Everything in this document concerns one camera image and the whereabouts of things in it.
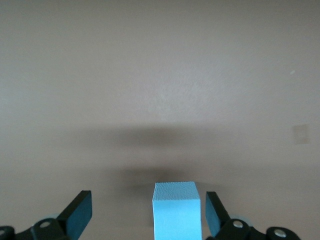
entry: blue cube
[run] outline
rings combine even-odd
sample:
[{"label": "blue cube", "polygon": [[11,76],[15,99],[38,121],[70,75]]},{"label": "blue cube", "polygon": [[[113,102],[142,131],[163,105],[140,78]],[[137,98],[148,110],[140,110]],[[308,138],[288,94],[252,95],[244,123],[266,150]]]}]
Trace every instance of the blue cube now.
[{"label": "blue cube", "polygon": [[201,202],[193,181],[157,182],[152,205],[154,240],[202,240]]}]

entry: foam block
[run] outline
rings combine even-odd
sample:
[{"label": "foam block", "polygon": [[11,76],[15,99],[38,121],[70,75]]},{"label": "foam block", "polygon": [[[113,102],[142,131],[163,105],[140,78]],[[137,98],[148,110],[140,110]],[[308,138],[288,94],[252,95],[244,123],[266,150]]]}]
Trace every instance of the foam block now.
[{"label": "foam block", "polygon": [[202,240],[196,184],[157,182],[152,199],[155,240]]}]

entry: light blue foam block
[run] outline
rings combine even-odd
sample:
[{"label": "light blue foam block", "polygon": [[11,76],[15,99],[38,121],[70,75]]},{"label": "light blue foam block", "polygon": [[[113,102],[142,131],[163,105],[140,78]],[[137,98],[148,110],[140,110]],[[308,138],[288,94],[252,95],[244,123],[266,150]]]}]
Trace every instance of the light blue foam block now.
[{"label": "light blue foam block", "polygon": [[202,240],[196,184],[157,182],[152,199],[155,240]]}]

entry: screw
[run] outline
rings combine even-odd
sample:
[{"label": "screw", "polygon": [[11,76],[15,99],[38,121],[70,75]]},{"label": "screw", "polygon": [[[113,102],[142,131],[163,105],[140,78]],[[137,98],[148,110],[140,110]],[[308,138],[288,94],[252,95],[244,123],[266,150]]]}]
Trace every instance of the screw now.
[{"label": "screw", "polygon": [[43,223],[40,224],[40,228],[46,228],[50,225],[50,222],[49,221],[44,221]]},{"label": "screw", "polygon": [[285,238],[287,236],[287,234],[284,231],[282,231],[281,229],[274,230],[274,234],[280,238]]},{"label": "screw", "polygon": [[235,227],[238,228],[238,229],[242,229],[242,228],[244,227],[243,223],[240,222],[239,220],[235,220],[235,221],[233,222],[233,226],[235,226]]}]

